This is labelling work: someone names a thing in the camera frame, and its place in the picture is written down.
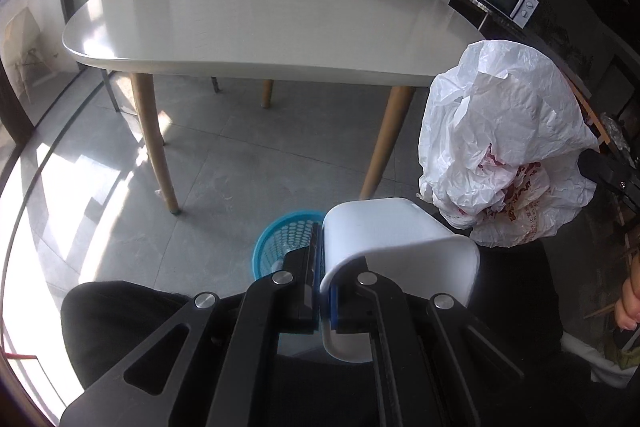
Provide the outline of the person's right hand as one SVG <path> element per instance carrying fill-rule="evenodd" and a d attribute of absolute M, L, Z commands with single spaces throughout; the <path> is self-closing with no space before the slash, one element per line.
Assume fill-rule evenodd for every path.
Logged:
<path fill-rule="evenodd" d="M 630 273 L 622 285 L 620 298 L 614 306 L 617 326 L 624 331 L 634 331 L 639 325 L 640 315 L 640 268 L 639 258 L 631 262 Z"/>

